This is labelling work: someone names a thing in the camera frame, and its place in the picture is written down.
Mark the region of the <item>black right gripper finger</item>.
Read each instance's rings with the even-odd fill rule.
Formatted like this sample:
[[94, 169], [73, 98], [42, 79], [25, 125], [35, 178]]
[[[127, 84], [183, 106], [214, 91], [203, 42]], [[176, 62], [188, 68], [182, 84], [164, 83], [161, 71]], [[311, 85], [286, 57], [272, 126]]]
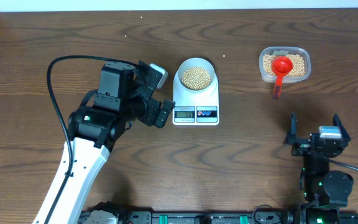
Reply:
[[346, 129], [344, 128], [344, 126], [341, 123], [341, 120], [338, 116], [338, 114], [335, 114], [333, 116], [333, 125], [337, 126], [341, 132], [341, 136], [342, 136], [342, 140], [343, 141], [347, 141], [349, 142], [351, 140], [350, 135], [347, 133]]
[[288, 131], [288, 139], [296, 139], [296, 126], [297, 126], [297, 117], [296, 113], [291, 114], [291, 125], [290, 130]]

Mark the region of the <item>red measuring scoop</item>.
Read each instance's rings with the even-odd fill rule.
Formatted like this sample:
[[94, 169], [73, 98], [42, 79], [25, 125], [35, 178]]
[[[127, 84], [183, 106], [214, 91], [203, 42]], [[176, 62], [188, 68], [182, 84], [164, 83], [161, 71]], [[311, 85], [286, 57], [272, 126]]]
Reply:
[[288, 57], [279, 56], [273, 60], [272, 71], [277, 77], [273, 89], [273, 99], [279, 99], [283, 85], [283, 78], [287, 76], [292, 70], [293, 63]]

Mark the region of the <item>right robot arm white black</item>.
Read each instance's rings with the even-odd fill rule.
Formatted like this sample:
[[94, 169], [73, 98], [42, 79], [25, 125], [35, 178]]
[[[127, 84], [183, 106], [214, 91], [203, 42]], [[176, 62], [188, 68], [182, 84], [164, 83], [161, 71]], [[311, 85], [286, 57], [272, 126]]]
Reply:
[[337, 114], [331, 126], [320, 126], [307, 139], [297, 137], [297, 117], [291, 114], [291, 125], [283, 141], [291, 145], [291, 154], [303, 158], [300, 189], [306, 203], [297, 205], [283, 216], [283, 223], [351, 224], [358, 223], [358, 213], [342, 212], [348, 205], [354, 179], [351, 175], [331, 170], [329, 160], [340, 155], [351, 140]]

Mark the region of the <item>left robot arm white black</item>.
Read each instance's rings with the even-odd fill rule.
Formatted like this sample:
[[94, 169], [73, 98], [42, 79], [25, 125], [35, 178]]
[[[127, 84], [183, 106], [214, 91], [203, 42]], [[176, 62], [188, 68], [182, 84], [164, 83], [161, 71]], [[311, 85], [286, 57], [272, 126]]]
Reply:
[[76, 223], [96, 176], [131, 122], [165, 126], [175, 104], [152, 95], [167, 77], [156, 64], [104, 64], [98, 89], [86, 94], [65, 125], [60, 165], [34, 223]]

